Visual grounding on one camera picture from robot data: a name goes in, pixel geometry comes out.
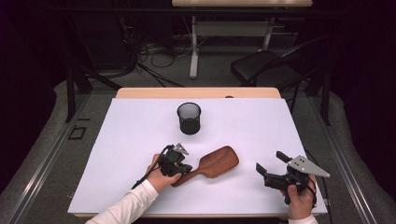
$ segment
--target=black equipment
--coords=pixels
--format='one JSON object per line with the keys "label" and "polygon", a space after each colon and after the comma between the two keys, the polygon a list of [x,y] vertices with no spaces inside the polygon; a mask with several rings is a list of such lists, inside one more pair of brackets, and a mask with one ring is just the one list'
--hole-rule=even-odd
{"label": "black equipment", "polygon": [[308,186],[309,181],[314,181],[309,178],[309,174],[319,175],[323,177],[330,177],[330,174],[316,166],[312,161],[309,161],[303,156],[296,158],[289,158],[284,153],[277,151],[276,156],[283,162],[288,164],[285,175],[268,174],[258,163],[256,164],[256,171],[264,177],[264,185],[272,189],[279,189],[286,192],[285,203],[290,204],[290,197],[288,194],[288,186],[296,185],[297,191],[301,192],[308,189],[314,195],[314,206],[317,203],[317,196],[315,188]]}
{"label": "black equipment", "polygon": [[184,175],[191,171],[192,166],[182,163],[182,161],[185,159],[183,154],[189,155],[189,153],[181,144],[168,147],[166,154],[162,154],[160,160],[158,161],[158,165],[160,166],[163,175],[173,176],[178,173]]}
{"label": "black equipment", "polygon": [[166,146],[160,153],[158,159],[154,162],[154,164],[152,164],[151,169],[149,169],[149,171],[140,180],[136,181],[132,189],[141,184],[155,169],[160,169],[163,175],[166,176],[173,176],[178,173],[181,173],[182,175],[189,173],[192,169],[192,166],[182,163],[182,161],[185,159],[183,154],[189,155],[189,152],[187,152],[187,150],[180,143],[175,146]]}

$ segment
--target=black mesh cup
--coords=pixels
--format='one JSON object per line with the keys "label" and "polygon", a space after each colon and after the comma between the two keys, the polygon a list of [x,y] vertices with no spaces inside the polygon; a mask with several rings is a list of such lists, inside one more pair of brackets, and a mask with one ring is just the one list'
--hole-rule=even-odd
{"label": "black mesh cup", "polygon": [[201,129],[201,107],[195,103],[185,103],[177,109],[180,130],[184,134],[195,134]]}

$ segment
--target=silver bracket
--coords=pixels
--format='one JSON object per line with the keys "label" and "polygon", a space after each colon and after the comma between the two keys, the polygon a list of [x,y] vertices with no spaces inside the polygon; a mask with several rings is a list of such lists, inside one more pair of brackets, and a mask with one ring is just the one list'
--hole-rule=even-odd
{"label": "silver bracket", "polygon": [[330,174],[327,173],[326,171],[322,170],[320,167],[315,165],[312,161],[309,159],[303,157],[303,156],[298,156],[294,158],[293,160],[288,162],[288,166],[291,168],[300,171],[301,173],[304,174],[312,174],[312,175],[319,175],[323,177],[330,177]]}
{"label": "silver bracket", "polygon": [[173,150],[182,154],[189,155],[189,152],[180,143],[177,143]]}

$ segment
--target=table leg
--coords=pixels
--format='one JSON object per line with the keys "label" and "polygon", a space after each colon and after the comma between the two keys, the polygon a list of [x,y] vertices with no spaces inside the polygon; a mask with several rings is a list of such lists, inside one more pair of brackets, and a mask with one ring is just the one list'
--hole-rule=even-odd
{"label": "table leg", "polygon": [[197,30],[196,30],[196,18],[192,17],[192,55],[191,55],[191,68],[190,78],[197,78],[198,70],[198,48],[197,48]]}
{"label": "table leg", "polygon": [[275,22],[275,18],[271,18],[268,22],[268,27],[266,27],[267,31],[266,31],[266,35],[265,35],[265,39],[264,42],[262,44],[262,50],[267,50],[268,46],[270,44],[270,39],[271,39],[271,34],[273,31],[273,27],[274,27],[274,22]]}

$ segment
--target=wooden paddle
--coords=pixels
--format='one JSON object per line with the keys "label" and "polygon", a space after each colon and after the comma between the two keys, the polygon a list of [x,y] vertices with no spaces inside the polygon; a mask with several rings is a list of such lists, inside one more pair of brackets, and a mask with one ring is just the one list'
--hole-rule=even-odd
{"label": "wooden paddle", "polygon": [[229,146],[221,147],[199,160],[198,168],[183,175],[173,187],[178,187],[196,175],[205,175],[208,178],[215,178],[233,169],[239,163],[235,151]]}

